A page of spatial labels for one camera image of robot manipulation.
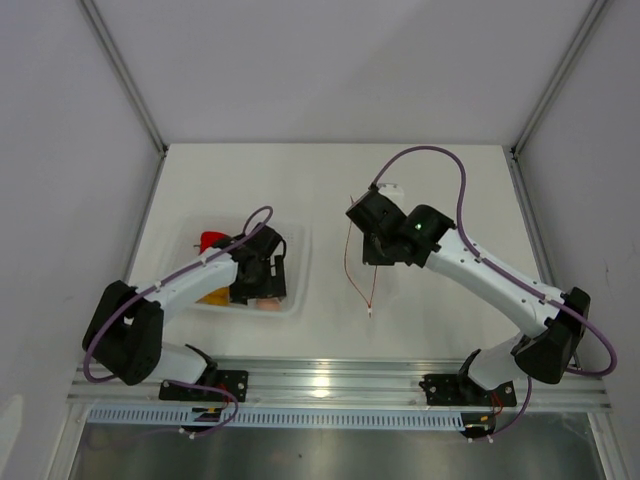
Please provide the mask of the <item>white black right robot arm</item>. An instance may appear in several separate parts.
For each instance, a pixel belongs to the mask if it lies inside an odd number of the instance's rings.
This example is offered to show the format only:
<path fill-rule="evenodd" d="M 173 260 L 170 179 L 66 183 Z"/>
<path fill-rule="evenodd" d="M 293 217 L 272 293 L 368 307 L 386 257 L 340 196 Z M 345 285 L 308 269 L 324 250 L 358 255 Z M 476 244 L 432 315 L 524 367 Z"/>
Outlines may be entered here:
<path fill-rule="evenodd" d="M 464 241 L 460 228 L 438 210 L 419 205 L 405 214 L 375 188 L 346 215 L 363 234 L 366 259 L 427 268 L 466 288 L 518 328 L 511 339 L 467 357 L 456 380 L 464 401 L 479 403 L 522 377 L 551 385 L 561 381 L 584 334 L 574 316 L 588 307 L 585 292 L 538 284 Z"/>

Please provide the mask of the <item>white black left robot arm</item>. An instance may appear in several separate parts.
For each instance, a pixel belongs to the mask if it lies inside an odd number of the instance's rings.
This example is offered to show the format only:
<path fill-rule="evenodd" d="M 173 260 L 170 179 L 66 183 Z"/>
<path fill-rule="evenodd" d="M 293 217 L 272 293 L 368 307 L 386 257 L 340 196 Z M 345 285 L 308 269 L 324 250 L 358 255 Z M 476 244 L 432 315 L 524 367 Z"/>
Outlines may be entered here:
<path fill-rule="evenodd" d="M 192 398 L 209 398 L 217 387 L 209 358 L 193 346 L 164 342 L 165 324 L 218 290 L 237 305 L 285 298 L 286 253 L 285 239 L 258 225 L 249 233 L 220 235 L 190 263 L 147 286 L 111 283 L 82 340 L 85 378 L 99 382 L 90 370 L 96 361 L 109 372 L 105 381 L 175 381 Z"/>

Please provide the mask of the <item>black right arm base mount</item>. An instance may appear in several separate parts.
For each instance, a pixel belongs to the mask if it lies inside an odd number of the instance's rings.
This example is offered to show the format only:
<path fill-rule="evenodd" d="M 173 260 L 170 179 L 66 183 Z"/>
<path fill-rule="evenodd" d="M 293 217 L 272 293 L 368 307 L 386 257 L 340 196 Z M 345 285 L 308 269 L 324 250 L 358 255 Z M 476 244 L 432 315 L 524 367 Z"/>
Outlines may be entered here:
<path fill-rule="evenodd" d="M 457 374 L 426 374 L 418 383 L 429 406 L 515 407 L 517 398 L 512 382 L 484 390 Z"/>

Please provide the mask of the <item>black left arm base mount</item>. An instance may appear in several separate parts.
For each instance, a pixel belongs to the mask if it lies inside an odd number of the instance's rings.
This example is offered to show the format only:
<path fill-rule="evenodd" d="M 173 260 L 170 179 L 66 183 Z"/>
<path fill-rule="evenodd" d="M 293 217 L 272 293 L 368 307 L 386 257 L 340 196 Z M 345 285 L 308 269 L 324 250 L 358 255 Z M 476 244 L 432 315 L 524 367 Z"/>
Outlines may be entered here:
<path fill-rule="evenodd" d="M 249 372 L 246 370 L 207 369 L 195 384 L 182 384 L 165 380 L 159 390 L 159 399 L 176 402 L 225 402 L 233 396 L 239 403 L 246 399 Z"/>

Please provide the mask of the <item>red toy bell pepper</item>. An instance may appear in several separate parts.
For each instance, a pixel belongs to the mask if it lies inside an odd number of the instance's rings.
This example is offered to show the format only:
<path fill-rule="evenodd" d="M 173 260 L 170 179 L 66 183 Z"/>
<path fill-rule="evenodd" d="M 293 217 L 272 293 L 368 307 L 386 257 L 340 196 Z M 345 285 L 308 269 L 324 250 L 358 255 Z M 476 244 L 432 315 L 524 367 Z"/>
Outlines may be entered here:
<path fill-rule="evenodd" d="M 197 244 L 199 253 L 202 254 L 208 248 L 214 246 L 218 241 L 223 240 L 227 237 L 226 234 L 217 231 L 205 231 L 202 232 L 199 238 L 199 243 Z"/>

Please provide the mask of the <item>clear zip bag orange zipper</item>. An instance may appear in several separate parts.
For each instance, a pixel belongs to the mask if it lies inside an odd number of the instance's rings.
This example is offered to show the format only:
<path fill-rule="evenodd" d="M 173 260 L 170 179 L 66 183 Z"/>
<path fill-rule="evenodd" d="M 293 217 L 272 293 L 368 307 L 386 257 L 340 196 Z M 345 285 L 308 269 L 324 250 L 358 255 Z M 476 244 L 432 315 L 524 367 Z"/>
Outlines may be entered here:
<path fill-rule="evenodd" d="M 389 309 L 399 295 L 398 271 L 393 266 L 365 264 L 364 235 L 348 220 L 342 257 L 343 272 L 365 317 L 373 321 Z"/>

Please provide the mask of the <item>orange toy croissant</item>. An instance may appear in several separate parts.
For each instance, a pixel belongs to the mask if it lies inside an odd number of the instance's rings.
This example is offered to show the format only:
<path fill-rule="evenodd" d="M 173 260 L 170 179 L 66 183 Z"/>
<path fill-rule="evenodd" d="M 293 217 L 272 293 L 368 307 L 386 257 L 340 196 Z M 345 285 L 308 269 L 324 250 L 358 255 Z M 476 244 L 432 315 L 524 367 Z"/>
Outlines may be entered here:
<path fill-rule="evenodd" d="M 199 304 L 227 307 L 230 304 L 230 289 L 223 287 L 212 291 L 198 300 Z"/>

